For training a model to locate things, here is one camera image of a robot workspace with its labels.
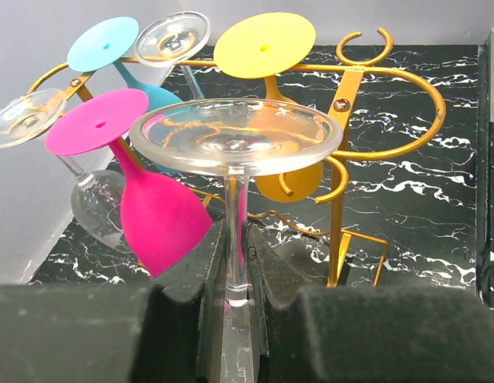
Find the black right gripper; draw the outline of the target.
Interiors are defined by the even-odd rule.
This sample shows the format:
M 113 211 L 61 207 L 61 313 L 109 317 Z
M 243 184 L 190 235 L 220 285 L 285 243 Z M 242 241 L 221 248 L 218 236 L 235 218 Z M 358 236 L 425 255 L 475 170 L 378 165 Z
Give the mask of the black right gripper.
M 494 27 L 478 53 L 476 292 L 494 307 Z

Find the clear flute glass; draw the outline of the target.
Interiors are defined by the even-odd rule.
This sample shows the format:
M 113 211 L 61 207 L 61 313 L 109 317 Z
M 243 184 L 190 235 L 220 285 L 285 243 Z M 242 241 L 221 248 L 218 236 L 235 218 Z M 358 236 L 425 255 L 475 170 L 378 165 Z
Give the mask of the clear flute glass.
M 210 37 L 210 21 L 196 11 L 181 11 L 157 20 L 137 38 L 133 51 L 136 59 L 154 68 L 181 68 L 195 99 L 204 94 L 192 68 L 183 62 L 191 59 Z

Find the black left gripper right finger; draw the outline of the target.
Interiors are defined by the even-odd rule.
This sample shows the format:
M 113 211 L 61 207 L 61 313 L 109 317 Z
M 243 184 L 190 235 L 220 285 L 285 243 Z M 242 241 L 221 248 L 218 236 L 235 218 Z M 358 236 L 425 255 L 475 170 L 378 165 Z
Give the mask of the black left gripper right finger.
M 262 382 L 494 382 L 494 313 L 448 287 L 316 286 L 252 227 Z

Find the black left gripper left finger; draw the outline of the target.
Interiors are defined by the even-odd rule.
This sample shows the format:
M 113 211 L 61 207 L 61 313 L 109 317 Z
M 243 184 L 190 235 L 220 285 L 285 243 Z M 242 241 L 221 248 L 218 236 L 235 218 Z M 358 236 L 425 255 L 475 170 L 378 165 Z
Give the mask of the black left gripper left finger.
M 217 382 L 222 222 L 150 282 L 0 286 L 0 382 Z

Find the magenta plastic wine glass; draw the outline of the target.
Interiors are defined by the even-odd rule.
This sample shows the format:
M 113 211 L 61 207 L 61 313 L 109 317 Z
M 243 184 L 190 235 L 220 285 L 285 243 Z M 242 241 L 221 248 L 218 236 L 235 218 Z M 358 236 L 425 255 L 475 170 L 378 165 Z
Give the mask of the magenta plastic wine glass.
M 121 226 L 134 255 L 156 277 L 197 246 L 213 221 L 200 198 L 169 176 L 144 170 L 122 136 L 148 109 L 138 89 L 119 89 L 86 101 L 50 129 L 46 149 L 75 156 L 110 147 L 125 176 Z

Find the clear wine glass front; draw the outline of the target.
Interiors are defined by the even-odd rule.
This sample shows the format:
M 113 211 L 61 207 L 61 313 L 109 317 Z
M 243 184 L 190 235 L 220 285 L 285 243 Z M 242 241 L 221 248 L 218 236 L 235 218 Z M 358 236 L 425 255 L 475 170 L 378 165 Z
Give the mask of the clear wine glass front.
M 255 382 L 247 267 L 247 192 L 251 177 L 273 176 L 324 160 L 342 142 L 330 115 L 283 101 L 215 98 L 171 105 L 140 117 L 130 139 L 146 158 L 182 172 L 223 178 L 227 276 L 222 382 Z

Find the orange plastic wine glass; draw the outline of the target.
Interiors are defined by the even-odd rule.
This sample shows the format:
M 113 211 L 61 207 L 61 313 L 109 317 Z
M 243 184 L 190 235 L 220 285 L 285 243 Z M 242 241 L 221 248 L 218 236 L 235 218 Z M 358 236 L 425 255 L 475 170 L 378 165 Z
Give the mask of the orange plastic wine glass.
M 283 96 L 276 75 L 302 61 L 316 39 L 312 23 L 301 15 L 271 12 L 247 18 L 229 28 L 216 42 L 213 60 L 229 76 L 242 79 L 263 79 L 266 98 L 291 103 Z M 288 172 L 286 184 L 279 176 L 255 179 L 259 191 L 268 199 L 289 203 L 314 193 L 322 181 L 323 165 Z

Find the blue plastic wine glass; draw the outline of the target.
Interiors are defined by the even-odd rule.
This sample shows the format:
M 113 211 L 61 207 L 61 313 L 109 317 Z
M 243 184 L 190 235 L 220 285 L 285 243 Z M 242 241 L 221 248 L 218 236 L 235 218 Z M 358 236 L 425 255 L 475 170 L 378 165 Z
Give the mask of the blue plastic wine glass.
M 104 20 L 86 30 L 73 43 L 67 55 L 69 67 L 87 73 L 114 65 L 130 89 L 139 89 L 147 94 L 148 111 L 180 103 L 182 100 L 167 89 L 138 81 L 121 61 L 135 43 L 138 33 L 139 23 L 134 18 Z

